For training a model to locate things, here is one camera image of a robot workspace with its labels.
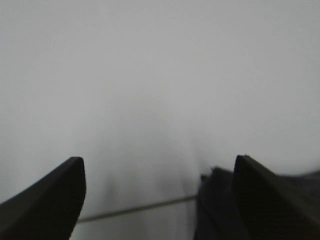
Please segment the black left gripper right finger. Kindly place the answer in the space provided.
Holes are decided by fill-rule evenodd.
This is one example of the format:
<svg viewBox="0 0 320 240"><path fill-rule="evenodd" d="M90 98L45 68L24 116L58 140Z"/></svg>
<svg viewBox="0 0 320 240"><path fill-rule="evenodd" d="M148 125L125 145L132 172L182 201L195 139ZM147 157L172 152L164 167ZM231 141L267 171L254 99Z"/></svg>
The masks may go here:
<svg viewBox="0 0 320 240"><path fill-rule="evenodd" d="M320 238L320 200L249 155L236 157L232 192L250 239Z"/></svg>

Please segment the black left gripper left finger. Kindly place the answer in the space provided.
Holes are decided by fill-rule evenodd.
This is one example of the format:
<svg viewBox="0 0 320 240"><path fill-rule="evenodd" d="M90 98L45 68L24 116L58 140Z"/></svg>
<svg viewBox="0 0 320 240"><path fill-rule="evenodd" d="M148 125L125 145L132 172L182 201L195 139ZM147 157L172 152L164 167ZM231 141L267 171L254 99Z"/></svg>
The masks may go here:
<svg viewBox="0 0 320 240"><path fill-rule="evenodd" d="M86 196L82 157L71 157L0 205L2 240L68 240Z"/></svg>

